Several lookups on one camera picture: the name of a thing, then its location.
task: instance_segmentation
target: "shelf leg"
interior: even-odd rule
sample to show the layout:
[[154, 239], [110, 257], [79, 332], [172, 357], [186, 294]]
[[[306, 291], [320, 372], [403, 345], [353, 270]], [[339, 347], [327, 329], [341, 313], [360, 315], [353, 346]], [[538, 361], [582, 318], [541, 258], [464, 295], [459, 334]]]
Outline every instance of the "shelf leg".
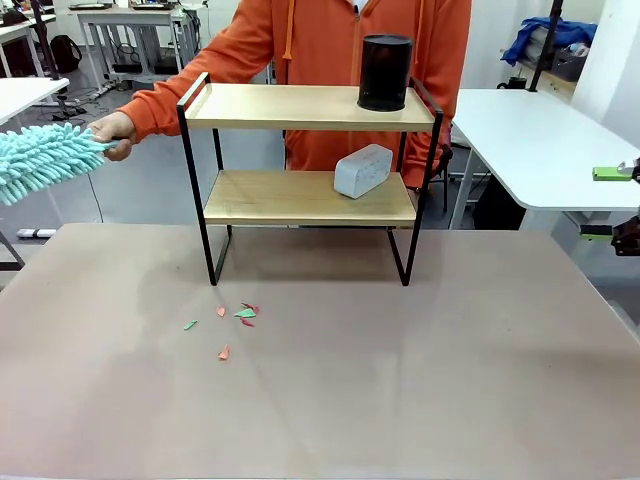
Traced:
[[[213, 145], [216, 150], [216, 162], [218, 163], [218, 172], [224, 170], [224, 163], [222, 161], [222, 147], [220, 145], [220, 132], [217, 128], [213, 129]], [[216, 278], [220, 279], [220, 273], [222, 272], [222, 266], [224, 265], [224, 259], [227, 257], [227, 249], [229, 248], [229, 242], [231, 241], [231, 235], [233, 230], [231, 225], [227, 225], [227, 239], [222, 246], [222, 251], [218, 257], [218, 265], [216, 266]]]
[[404, 161], [404, 149], [407, 146], [407, 132], [402, 132], [400, 136], [400, 150], [398, 151], [398, 162], [396, 163], [396, 172], [402, 175], [402, 162]]
[[[204, 257], [207, 262], [207, 270], [209, 271], [209, 281], [211, 285], [217, 285], [218, 279], [216, 270], [213, 267], [213, 258], [211, 257], [211, 245], [209, 244], [209, 234], [207, 233], [207, 224], [204, 221], [204, 211], [202, 201], [200, 200], [200, 189], [198, 187], [198, 175], [196, 174], [196, 164], [193, 160], [193, 150], [191, 149], [191, 140], [189, 138], [189, 127], [187, 119], [184, 116], [184, 106], [178, 105], [178, 122], [180, 124], [180, 133], [182, 135], [182, 144], [184, 146], [184, 154], [187, 159], [187, 169], [189, 170], [189, 181], [191, 182], [191, 191], [193, 192], [193, 201], [196, 204], [196, 215], [198, 216], [198, 225], [200, 227], [200, 236], [202, 237], [202, 247], [204, 248]], [[223, 245], [223, 254], [218, 259], [219, 267], [222, 268], [221, 262], [224, 263], [224, 257], [227, 253], [229, 245], [229, 237]]]
[[[422, 177], [422, 186], [420, 188], [420, 194], [418, 196], [418, 208], [416, 211], [416, 220], [413, 223], [413, 231], [411, 233], [411, 244], [409, 245], [409, 256], [407, 258], [407, 267], [403, 268], [402, 259], [400, 258], [400, 252], [398, 251], [398, 245], [393, 235], [393, 228], [387, 228], [387, 235], [389, 237], [389, 243], [391, 244], [391, 251], [393, 252], [393, 258], [396, 261], [398, 267], [398, 274], [400, 275], [400, 281], [403, 286], [408, 286], [411, 282], [411, 273], [413, 272], [413, 261], [416, 257], [416, 248], [418, 246], [418, 238], [420, 236], [420, 227], [422, 225], [422, 216], [424, 215], [424, 209], [427, 203], [427, 195], [429, 194], [429, 182], [433, 175], [433, 163], [436, 159], [436, 153], [438, 151], [438, 140], [440, 139], [440, 130], [442, 129], [442, 121], [444, 119], [444, 113], [438, 106], [433, 97], [424, 88], [424, 85], [418, 81], [412, 79], [411, 86], [417, 87], [419, 93], [422, 94], [424, 99], [435, 113], [435, 121], [433, 123], [433, 129], [431, 131], [431, 143], [429, 144], [429, 153], [427, 154], [427, 165], [424, 169], [424, 176]], [[401, 171], [402, 163], [401, 159], [404, 156], [404, 148], [406, 143], [406, 132], [403, 132], [400, 141], [400, 151], [398, 157], [398, 171]]]

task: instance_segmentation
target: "blue cloth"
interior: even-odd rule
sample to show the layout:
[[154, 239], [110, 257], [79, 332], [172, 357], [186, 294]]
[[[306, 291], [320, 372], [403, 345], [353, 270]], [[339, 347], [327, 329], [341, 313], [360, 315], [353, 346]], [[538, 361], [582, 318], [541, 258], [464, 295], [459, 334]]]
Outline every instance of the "blue cloth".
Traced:
[[[538, 27], [548, 29], [550, 25], [550, 17], [533, 17], [524, 20], [522, 22], [523, 28], [518, 32], [516, 41], [513, 42], [509, 50], [504, 52], [501, 60], [504, 60], [513, 67], [522, 56], [533, 31]], [[595, 23], [565, 22], [560, 19], [558, 20], [554, 46], [563, 48], [577, 42], [584, 42], [587, 46], [591, 46], [593, 37], [596, 36], [597, 28], [598, 25]]]

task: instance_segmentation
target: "black cylindrical speaker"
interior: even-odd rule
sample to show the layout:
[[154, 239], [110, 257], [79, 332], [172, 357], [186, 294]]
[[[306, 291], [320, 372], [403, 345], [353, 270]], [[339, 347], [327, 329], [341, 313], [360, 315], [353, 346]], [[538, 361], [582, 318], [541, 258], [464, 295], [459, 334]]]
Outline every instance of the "black cylindrical speaker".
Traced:
[[400, 35], [367, 35], [362, 47], [358, 105], [392, 112], [404, 108], [413, 41]]

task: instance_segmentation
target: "hoodie drawstring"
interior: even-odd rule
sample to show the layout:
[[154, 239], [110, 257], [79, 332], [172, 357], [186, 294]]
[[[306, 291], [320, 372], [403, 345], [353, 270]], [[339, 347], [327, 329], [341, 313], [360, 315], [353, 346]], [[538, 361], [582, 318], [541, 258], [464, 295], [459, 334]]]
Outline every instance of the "hoodie drawstring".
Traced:
[[289, 0], [289, 15], [287, 18], [287, 46], [282, 56], [285, 60], [291, 60], [291, 43], [293, 42], [293, 10], [296, 6], [296, 0]]
[[424, 17], [424, 0], [420, 0], [420, 16], [418, 17], [418, 35], [416, 36], [416, 57], [415, 65], [418, 64], [418, 54], [420, 53], [420, 35], [422, 34], [422, 19]]

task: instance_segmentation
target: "lower shelf board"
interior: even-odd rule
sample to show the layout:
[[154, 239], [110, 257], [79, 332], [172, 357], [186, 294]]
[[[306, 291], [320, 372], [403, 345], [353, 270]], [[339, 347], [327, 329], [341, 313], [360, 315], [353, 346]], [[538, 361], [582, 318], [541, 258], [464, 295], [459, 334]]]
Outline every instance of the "lower shelf board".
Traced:
[[223, 170], [204, 217], [216, 225], [413, 226], [416, 212], [399, 173], [357, 200], [336, 192], [333, 176]]

